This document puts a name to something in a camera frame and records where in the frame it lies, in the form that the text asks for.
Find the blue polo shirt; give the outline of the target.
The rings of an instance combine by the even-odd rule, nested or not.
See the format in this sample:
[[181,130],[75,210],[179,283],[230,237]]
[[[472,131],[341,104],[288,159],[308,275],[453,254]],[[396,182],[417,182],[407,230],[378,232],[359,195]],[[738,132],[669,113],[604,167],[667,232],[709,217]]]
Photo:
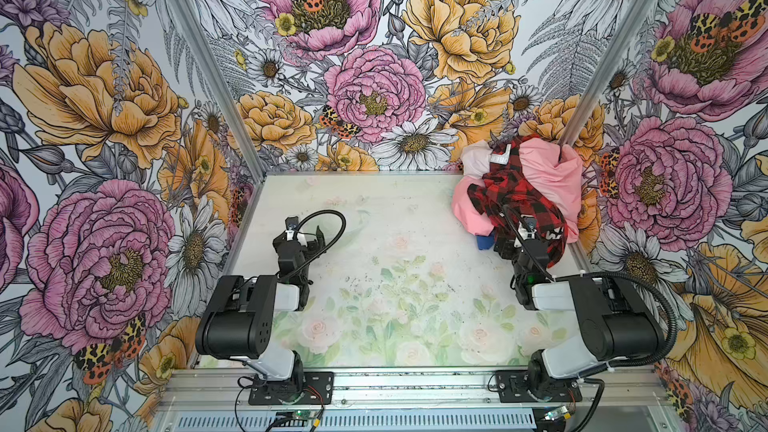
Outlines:
[[494,248],[495,245],[495,238],[493,235],[487,235],[487,236],[476,236],[476,244],[477,248],[481,251],[484,250],[491,250]]

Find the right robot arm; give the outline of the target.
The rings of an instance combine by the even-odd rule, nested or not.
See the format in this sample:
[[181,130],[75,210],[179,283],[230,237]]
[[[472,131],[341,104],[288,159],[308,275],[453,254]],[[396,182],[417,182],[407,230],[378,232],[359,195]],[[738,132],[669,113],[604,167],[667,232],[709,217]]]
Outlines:
[[525,370],[494,373],[501,402],[578,402],[579,385],[587,378],[656,362],[674,344],[675,320],[663,328],[638,293],[642,288],[657,294],[650,284],[620,272],[555,278],[546,269],[545,243],[533,237],[499,240],[494,249],[511,258],[510,286],[521,306],[539,313],[571,312],[576,318],[573,335],[532,353]]

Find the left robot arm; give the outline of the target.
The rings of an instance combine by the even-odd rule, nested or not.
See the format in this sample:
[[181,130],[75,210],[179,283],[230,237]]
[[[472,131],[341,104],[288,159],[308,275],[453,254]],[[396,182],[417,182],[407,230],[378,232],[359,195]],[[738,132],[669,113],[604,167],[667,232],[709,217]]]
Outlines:
[[247,367],[253,372],[252,389],[268,399],[298,399],[306,390],[302,360],[272,337],[273,325],[280,313],[307,306],[308,264],[325,245],[321,230],[287,230],[273,241],[277,273],[220,278],[198,325],[197,352]]

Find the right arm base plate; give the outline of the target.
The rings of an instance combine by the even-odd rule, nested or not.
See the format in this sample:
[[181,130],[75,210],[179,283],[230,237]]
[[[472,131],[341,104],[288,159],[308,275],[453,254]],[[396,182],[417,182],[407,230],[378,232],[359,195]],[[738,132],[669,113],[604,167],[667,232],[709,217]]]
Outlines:
[[523,370],[499,370],[493,374],[501,403],[578,403],[582,401],[575,380],[533,377]]

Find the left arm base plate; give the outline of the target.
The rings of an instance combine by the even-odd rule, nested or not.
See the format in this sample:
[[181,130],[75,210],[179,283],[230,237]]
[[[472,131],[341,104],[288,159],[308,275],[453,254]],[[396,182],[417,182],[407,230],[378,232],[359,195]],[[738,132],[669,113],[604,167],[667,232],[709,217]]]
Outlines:
[[251,387],[251,406],[329,405],[334,391],[332,372],[303,372],[282,381],[256,382]]

